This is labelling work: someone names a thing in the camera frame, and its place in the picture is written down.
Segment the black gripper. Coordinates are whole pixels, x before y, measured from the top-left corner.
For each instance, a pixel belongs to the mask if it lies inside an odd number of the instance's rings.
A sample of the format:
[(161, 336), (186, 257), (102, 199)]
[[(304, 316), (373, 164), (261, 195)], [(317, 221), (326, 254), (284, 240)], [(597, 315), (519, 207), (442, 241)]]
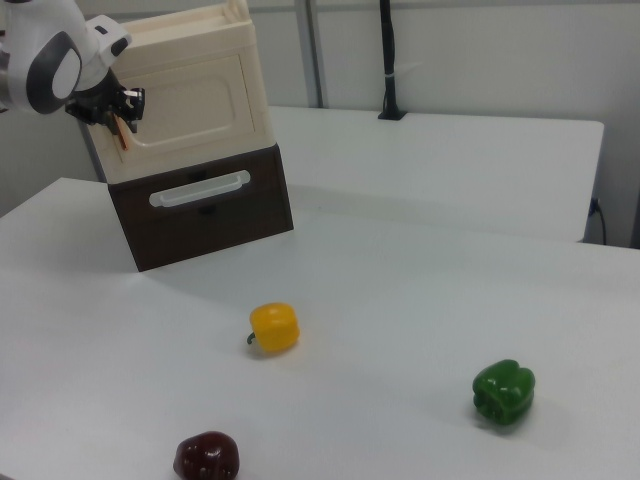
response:
[[(121, 112), (123, 106), (125, 119), (116, 114)], [(112, 134), (135, 134), (136, 121), (143, 118), (144, 108), (143, 88), (124, 90), (114, 74), (107, 74), (95, 86), (74, 92), (64, 110), (88, 125), (106, 126)]]

